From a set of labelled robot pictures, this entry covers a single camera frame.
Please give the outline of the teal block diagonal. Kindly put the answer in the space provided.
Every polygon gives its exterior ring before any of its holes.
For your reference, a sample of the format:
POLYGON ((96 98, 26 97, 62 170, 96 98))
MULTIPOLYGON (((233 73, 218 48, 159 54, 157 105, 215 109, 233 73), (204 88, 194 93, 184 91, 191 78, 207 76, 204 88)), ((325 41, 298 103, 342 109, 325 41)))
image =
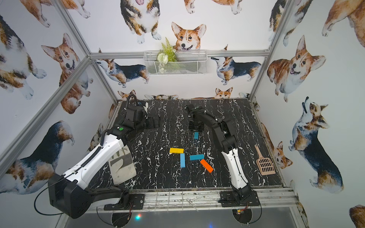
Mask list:
POLYGON ((190 160, 191 161, 200 161, 204 159, 204 155, 203 154, 197 154, 197 155, 190 155, 190 160))

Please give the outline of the light blue block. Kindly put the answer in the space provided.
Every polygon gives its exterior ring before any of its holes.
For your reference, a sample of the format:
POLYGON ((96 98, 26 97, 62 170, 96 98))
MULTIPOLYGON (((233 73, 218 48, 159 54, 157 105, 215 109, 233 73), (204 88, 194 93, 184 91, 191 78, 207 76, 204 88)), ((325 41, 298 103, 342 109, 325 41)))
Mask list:
POLYGON ((180 167, 185 168, 185 154, 180 154, 180 167))

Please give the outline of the yellow building block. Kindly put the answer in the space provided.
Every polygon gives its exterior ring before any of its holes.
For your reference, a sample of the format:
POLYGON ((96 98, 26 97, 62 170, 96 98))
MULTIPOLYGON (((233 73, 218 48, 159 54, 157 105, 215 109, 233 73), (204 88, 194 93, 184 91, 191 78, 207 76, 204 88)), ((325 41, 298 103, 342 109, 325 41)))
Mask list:
POLYGON ((170 154, 183 154, 184 149, 182 149, 182 148, 170 148, 169 153, 170 154))

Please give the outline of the orange building block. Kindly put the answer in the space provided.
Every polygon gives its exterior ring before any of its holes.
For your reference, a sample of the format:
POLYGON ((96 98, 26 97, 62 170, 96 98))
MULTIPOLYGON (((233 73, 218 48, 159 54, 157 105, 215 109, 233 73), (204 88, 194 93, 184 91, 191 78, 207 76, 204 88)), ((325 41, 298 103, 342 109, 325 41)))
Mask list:
POLYGON ((200 160, 200 164, 209 172, 212 173, 214 171, 214 168, 205 160, 200 160))

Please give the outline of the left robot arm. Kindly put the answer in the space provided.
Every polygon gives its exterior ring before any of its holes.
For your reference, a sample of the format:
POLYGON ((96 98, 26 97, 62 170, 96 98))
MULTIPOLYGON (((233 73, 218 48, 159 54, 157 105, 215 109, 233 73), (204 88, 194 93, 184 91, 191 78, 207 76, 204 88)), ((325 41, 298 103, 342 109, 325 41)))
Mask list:
POLYGON ((123 149, 147 129, 159 127, 160 118, 147 114, 148 103, 129 95, 123 119, 102 133, 100 143, 75 166, 63 175, 54 174, 48 181, 50 205, 73 219, 81 217, 88 209, 104 205, 118 205, 131 208, 129 190, 120 186, 120 181, 108 188, 89 188, 96 173, 109 164, 112 173, 117 172, 116 164, 126 169, 132 164, 123 149))

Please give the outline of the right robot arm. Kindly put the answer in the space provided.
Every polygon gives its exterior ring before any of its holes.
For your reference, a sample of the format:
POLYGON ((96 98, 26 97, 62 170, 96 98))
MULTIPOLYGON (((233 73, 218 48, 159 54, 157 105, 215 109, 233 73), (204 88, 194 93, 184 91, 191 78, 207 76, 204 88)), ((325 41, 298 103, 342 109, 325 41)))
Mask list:
POLYGON ((219 118, 209 113, 202 106, 189 104, 185 106, 188 113, 189 130, 201 132, 208 127, 216 148, 222 153, 231 177, 234 202, 242 205, 253 192, 246 178, 238 152, 236 130, 229 119, 219 118))

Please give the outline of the white work glove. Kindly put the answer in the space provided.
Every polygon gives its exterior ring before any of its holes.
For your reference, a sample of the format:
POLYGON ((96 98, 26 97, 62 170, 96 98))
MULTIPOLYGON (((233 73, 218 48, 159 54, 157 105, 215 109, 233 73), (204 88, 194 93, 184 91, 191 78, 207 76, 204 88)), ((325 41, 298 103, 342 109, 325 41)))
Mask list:
POLYGON ((108 160, 114 185, 120 185, 137 175, 133 157, 126 145, 108 160))

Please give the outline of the artificial fern and flower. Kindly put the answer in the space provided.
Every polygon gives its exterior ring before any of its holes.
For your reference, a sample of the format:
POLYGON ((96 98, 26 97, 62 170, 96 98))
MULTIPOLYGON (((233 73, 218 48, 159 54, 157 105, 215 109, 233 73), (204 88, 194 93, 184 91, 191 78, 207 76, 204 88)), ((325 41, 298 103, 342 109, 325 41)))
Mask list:
POLYGON ((173 72, 176 69, 177 56, 176 50, 170 44, 169 40, 165 38, 165 43, 162 43, 162 49, 157 55, 158 71, 161 74, 173 72))

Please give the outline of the beige litter scoop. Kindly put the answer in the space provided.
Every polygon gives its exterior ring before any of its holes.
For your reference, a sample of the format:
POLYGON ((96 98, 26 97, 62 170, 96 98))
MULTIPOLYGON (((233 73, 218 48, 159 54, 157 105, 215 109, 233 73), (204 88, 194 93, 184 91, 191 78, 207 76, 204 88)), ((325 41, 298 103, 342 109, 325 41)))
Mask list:
POLYGON ((257 144, 255 145, 255 149, 256 149, 257 154, 259 156, 259 158, 256 160, 256 164, 258 166, 260 174, 262 176, 276 174, 274 164, 271 161, 271 159, 267 158, 267 157, 263 157, 263 155, 261 154, 261 151, 259 149, 259 146, 257 144))

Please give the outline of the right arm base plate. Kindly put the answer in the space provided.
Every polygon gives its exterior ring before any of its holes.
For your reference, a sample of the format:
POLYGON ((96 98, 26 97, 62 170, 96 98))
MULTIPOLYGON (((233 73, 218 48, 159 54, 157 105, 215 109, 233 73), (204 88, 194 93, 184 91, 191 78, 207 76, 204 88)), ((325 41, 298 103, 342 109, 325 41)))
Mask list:
POLYGON ((240 197, 238 194, 229 192, 220 192, 220 197, 218 202, 222 207, 246 207, 246 206, 260 206, 260 201, 257 197, 256 191, 251 191, 250 193, 240 197))

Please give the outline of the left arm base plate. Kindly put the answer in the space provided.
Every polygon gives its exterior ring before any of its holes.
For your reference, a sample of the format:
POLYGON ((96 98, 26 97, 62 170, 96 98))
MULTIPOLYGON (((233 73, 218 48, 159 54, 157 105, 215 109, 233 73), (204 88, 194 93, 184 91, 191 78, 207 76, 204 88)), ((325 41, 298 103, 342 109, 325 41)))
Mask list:
POLYGON ((123 196, 117 204, 107 204, 104 206, 105 211, 126 211, 126 210, 142 210, 144 206, 144 194, 129 194, 123 196))

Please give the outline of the aluminium front rail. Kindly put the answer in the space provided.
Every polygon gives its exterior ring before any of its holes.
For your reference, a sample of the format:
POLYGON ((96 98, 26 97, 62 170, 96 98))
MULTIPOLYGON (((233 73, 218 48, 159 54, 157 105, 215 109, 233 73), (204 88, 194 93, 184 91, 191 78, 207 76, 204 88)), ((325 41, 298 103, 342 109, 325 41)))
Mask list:
POLYGON ((131 190, 129 202, 123 206, 119 198, 92 203, 86 213, 92 212, 157 212, 207 211, 223 209, 296 207, 299 203, 292 188, 258 188, 249 198, 236 204, 233 191, 227 188, 190 190, 131 190))

